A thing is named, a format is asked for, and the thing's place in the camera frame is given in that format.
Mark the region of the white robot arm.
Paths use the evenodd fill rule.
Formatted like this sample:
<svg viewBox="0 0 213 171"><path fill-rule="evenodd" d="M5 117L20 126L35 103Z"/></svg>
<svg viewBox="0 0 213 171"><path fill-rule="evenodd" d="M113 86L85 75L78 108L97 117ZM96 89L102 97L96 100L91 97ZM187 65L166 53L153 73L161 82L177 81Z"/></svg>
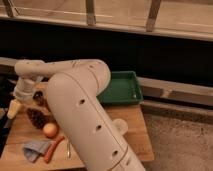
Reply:
<svg viewBox="0 0 213 171"><path fill-rule="evenodd" d="M15 100L9 106L10 119L33 97L36 84L46 77L50 111L88 171L146 171L97 100L110 82L111 73L105 62L19 60L14 70L18 81L13 91Z"/></svg>

